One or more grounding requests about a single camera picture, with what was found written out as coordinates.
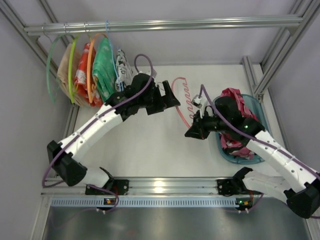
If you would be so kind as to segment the pink camouflage trousers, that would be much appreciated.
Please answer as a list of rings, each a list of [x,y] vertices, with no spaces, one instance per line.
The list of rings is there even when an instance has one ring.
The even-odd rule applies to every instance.
[[[250,117],[259,121],[256,115],[245,104],[245,100],[239,89],[226,88],[222,91],[220,96],[231,97],[233,100],[235,100],[237,108],[243,117]],[[235,160],[236,163],[244,161],[246,164],[247,161],[254,159],[254,152],[250,151],[246,147],[243,147],[240,142],[232,140],[228,135],[219,134],[219,142],[221,144],[221,150],[227,156],[227,160]]]

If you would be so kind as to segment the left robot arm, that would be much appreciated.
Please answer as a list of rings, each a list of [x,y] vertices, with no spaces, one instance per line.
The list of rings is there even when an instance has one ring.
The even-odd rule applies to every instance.
[[[181,104],[168,81],[162,82],[164,95],[152,76],[138,73],[124,91],[113,93],[98,112],[82,127],[63,140],[47,145],[49,166],[69,187],[78,184],[103,188],[112,176],[102,167],[90,168],[82,163],[86,152],[107,132],[145,109],[148,115],[161,113]]]

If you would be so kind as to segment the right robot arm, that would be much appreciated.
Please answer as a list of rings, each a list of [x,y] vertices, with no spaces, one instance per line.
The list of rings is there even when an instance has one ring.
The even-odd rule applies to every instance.
[[[301,218],[314,218],[320,207],[319,172],[283,148],[258,120],[244,116],[232,97],[208,102],[196,95],[191,103],[198,111],[185,137],[204,140],[211,132],[226,134],[260,156],[280,175],[268,176],[244,167],[233,176],[237,187],[276,198]]]

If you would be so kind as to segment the pink plastic hanger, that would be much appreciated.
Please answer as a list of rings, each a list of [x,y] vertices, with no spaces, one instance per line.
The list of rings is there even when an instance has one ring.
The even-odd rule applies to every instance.
[[[171,90],[172,92],[174,92],[175,90],[175,83],[181,80],[182,81],[182,85],[183,85],[183,91],[184,91],[184,96],[185,96],[185,102],[187,104],[187,110],[189,111],[189,118],[193,119],[193,115],[194,115],[194,108],[192,105],[192,99],[191,99],[191,94],[190,94],[190,90],[189,90],[189,86],[188,86],[188,82],[187,79],[185,77],[177,77],[175,78],[172,83],[171,83]],[[181,120],[183,121],[183,123],[186,125],[186,127],[189,129],[191,126],[188,123],[188,121],[186,120],[185,116],[183,115],[182,111],[180,110],[180,108],[178,106],[175,107],[178,115],[180,116]]]

